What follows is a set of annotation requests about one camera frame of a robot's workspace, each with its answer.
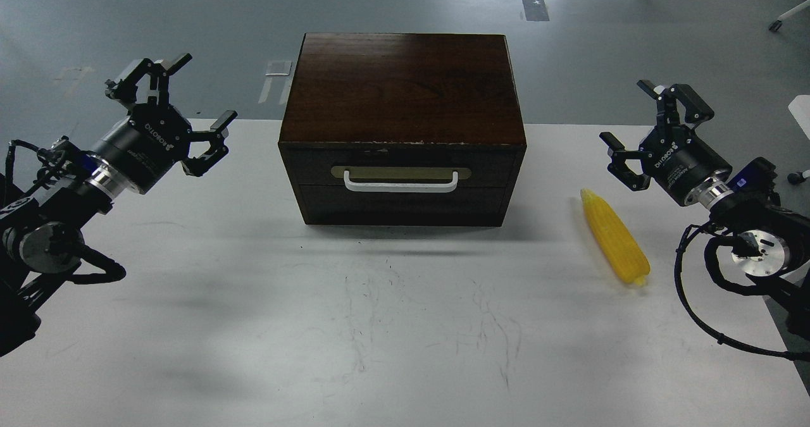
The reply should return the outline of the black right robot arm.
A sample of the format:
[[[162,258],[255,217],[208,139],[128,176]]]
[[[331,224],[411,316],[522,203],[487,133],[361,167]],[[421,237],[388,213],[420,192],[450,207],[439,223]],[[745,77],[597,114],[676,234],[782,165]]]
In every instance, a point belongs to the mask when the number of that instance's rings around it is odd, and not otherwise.
[[[808,361],[807,352],[779,352],[733,340],[701,320],[689,305],[681,272],[683,257],[700,233],[706,271],[715,285],[739,295],[767,295],[787,312],[787,329],[808,338],[808,282],[786,280],[808,261],[808,218],[781,205],[775,192],[775,165],[757,157],[737,175],[723,157],[696,134],[714,110],[687,84],[656,85],[640,79],[637,87],[656,102],[656,124],[639,148],[628,150],[615,135],[600,133],[611,158],[608,171],[632,191],[656,182],[680,207],[703,205],[709,219],[683,231],[676,248],[674,281],[692,321],[719,344],[740,351]]]

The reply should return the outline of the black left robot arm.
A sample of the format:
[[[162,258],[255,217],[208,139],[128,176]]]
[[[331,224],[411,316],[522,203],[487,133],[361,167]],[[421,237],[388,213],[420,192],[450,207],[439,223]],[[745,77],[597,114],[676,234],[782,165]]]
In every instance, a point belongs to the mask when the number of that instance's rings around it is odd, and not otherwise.
[[[127,115],[89,150],[64,136],[50,147],[11,140],[2,173],[1,346],[8,355],[37,334],[38,309],[66,282],[100,285],[125,268],[85,242],[82,228],[125,190],[145,194],[181,164],[202,176],[228,154],[228,110],[195,131],[170,103],[170,79],[191,60],[136,59],[106,82]]]

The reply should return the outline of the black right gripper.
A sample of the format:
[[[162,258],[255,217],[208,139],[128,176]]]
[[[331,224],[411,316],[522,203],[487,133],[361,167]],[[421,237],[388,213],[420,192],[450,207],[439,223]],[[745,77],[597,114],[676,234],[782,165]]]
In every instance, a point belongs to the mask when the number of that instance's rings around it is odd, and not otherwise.
[[[712,176],[726,181],[732,170],[693,131],[715,112],[688,84],[654,85],[640,79],[637,87],[656,101],[657,127],[640,142],[640,151],[628,151],[613,133],[601,132],[611,158],[607,170],[634,192],[647,190],[652,177],[680,207],[692,205],[691,191]],[[642,161],[643,173],[632,171],[627,161]]]

